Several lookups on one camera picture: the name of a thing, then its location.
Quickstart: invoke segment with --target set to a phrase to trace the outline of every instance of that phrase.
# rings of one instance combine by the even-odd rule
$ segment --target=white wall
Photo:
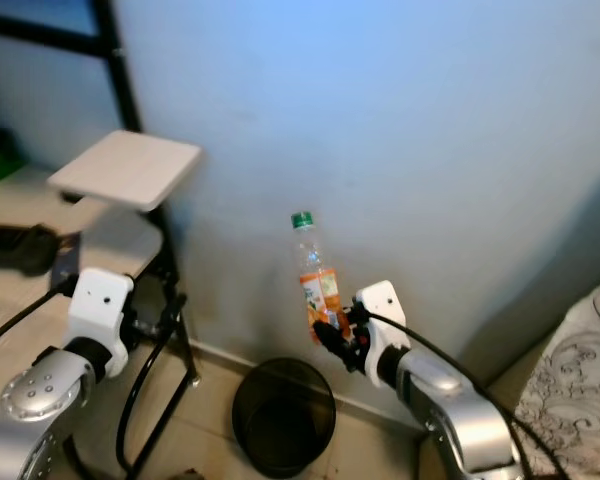
[[[453,354],[471,344],[485,376],[599,279],[600,0],[116,8],[147,131],[207,152],[172,201],[201,341],[309,359],[339,392],[399,411],[309,340],[299,209],[345,296],[391,279],[411,326]],[[574,272],[569,252],[592,249]],[[511,310],[537,279],[565,288]]]

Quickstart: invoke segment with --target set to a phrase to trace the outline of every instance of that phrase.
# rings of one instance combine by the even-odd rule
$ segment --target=patterned fabric
[[[556,452],[571,478],[600,479],[600,287],[567,314],[516,414]],[[521,436],[533,471],[553,473],[533,441]]]

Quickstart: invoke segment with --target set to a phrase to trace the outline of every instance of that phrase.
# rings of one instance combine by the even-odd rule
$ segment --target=baseboard
[[[189,343],[199,358],[236,371],[242,375],[246,375],[247,372],[256,366],[254,362],[250,362],[249,360],[212,345],[208,345],[204,342],[199,342],[190,338]],[[337,393],[334,393],[333,396],[336,399],[339,411],[347,415],[351,415],[370,423],[382,424],[383,428],[406,431],[409,435],[414,437],[419,437],[424,432],[423,430],[414,428],[413,424],[408,424],[400,421],[399,419],[393,418],[382,410],[374,408],[371,405],[367,405],[354,400],[353,398]]]

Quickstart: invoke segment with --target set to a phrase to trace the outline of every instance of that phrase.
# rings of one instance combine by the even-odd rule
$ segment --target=black trash bin
[[[254,368],[233,400],[233,431],[269,478],[300,473],[327,448],[336,424],[333,392],[311,365],[277,358]]]

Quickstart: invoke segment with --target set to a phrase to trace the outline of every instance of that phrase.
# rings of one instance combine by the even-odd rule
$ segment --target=tiled floor
[[[98,394],[92,406],[91,420],[76,435],[85,462],[112,478],[122,478],[113,453],[121,404],[135,377],[132,372],[137,371],[146,353],[135,352],[129,374],[105,385],[105,392]],[[127,435],[127,458],[137,455],[184,372],[179,359],[165,357],[156,363],[138,397]],[[264,479],[241,452],[231,429],[231,403],[242,376],[209,360],[198,364],[202,382],[185,394],[140,478],[163,480],[193,467],[207,480]],[[415,463],[413,438],[408,431],[339,412],[330,445],[296,478],[411,480],[415,479]],[[68,475],[67,469],[56,468],[53,478],[69,480]]]

